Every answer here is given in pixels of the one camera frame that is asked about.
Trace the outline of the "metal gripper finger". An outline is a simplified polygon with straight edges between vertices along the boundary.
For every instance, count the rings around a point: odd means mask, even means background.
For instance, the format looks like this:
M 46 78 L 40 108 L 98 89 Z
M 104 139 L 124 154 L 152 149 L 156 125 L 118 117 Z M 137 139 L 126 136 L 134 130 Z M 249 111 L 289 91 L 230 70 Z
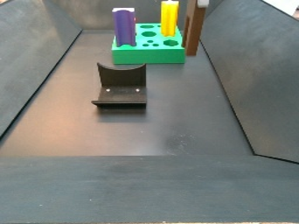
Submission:
M 197 7 L 206 8 L 209 5 L 209 0 L 197 0 Z

